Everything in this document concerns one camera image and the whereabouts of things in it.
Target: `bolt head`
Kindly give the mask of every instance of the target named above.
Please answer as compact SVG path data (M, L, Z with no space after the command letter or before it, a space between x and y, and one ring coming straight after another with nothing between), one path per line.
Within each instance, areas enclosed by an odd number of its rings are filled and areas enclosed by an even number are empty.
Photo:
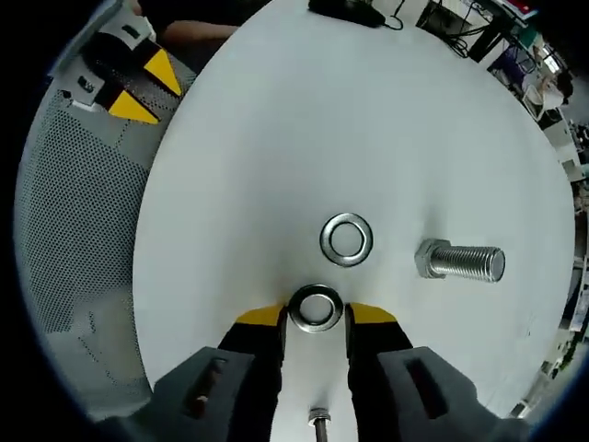
M432 270L430 261L432 259L432 252L438 247L449 247L450 241L446 239L425 239L421 246L415 252L415 265L417 266L417 273L422 278L427 279L444 279L445 274L439 274Z
M325 424L331 422L331 416L325 408L314 408L309 412L309 426L315 426L317 419L323 419Z

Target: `desk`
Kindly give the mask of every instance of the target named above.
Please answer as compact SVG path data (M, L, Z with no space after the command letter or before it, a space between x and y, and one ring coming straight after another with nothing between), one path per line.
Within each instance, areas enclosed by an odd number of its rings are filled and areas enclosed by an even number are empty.
M339 212L371 225L368 259L344 269L318 237ZM421 279L423 238L503 248L496 285ZM505 414L559 325L573 206L554 150L524 108L471 60L411 26L369 29L274 0L219 50L179 106L147 182L133 302L153 385L244 311L310 283L393 313ZM273 440L355 441L344 324L289 321Z

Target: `perforated metal sheet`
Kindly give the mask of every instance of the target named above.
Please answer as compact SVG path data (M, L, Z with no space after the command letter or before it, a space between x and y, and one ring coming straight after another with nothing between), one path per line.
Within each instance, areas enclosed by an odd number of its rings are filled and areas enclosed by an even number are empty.
M185 93L195 74L172 59ZM135 227L159 142L180 99L138 92L158 125L73 107L51 84L25 145L15 195L20 283L54 361L89 415L150 396L133 322Z

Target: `bolt thread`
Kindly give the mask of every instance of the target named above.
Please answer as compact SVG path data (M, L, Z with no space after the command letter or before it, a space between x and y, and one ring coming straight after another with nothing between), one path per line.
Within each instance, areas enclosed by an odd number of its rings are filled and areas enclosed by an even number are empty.
M496 283L501 280L505 257L496 247L440 247L432 252L432 270L463 278Z

